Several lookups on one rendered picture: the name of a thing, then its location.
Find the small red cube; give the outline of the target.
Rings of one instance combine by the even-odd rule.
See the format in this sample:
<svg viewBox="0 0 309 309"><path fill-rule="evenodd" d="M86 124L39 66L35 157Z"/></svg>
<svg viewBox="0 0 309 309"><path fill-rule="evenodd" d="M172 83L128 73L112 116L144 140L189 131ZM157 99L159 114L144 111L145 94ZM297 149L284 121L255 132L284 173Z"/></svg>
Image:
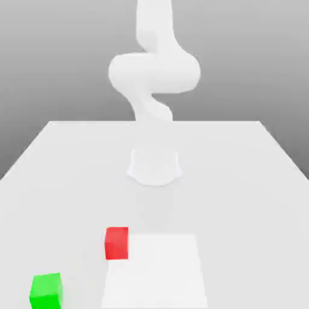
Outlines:
<svg viewBox="0 0 309 309"><path fill-rule="evenodd" d="M129 228L106 228L104 250L107 260L127 260L129 257Z"/></svg>

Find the small green cube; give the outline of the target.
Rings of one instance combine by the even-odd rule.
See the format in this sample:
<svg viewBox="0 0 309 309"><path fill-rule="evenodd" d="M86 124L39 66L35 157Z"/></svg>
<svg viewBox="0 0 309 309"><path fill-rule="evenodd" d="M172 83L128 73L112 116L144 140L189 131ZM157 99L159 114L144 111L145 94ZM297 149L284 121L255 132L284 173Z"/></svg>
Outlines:
<svg viewBox="0 0 309 309"><path fill-rule="evenodd" d="M35 275L29 300L31 309L62 309L63 285L60 273Z"/></svg>

